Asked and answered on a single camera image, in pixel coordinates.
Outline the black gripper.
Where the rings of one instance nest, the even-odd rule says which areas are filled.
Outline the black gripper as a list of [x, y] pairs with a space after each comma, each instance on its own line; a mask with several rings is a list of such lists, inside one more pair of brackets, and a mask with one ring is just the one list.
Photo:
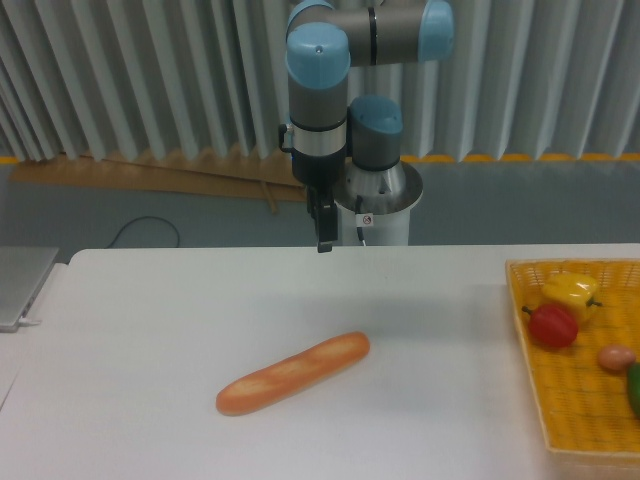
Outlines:
[[324, 156], [307, 155], [294, 150], [291, 157], [294, 177], [307, 186], [307, 212], [312, 218], [316, 217], [317, 251], [331, 252], [336, 241], [336, 204], [331, 192], [321, 192], [317, 195], [316, 208], [315, 189], [329, 189], [338, 181], [346, 159], [345, 150]]

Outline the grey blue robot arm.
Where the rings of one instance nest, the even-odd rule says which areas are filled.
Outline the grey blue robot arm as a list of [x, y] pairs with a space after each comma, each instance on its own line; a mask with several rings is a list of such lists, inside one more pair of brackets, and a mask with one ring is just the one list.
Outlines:
[[455, 23], [446, 1], [338, 10], [303, 1], [289, 16], [285, 63], [288, 120], [279, 148], [306, 189], [319, 252], [405, 246], [423, 182], [401, 159], [400, 106], [380, 95], [348, 97], [354, 67], [447, 58]]

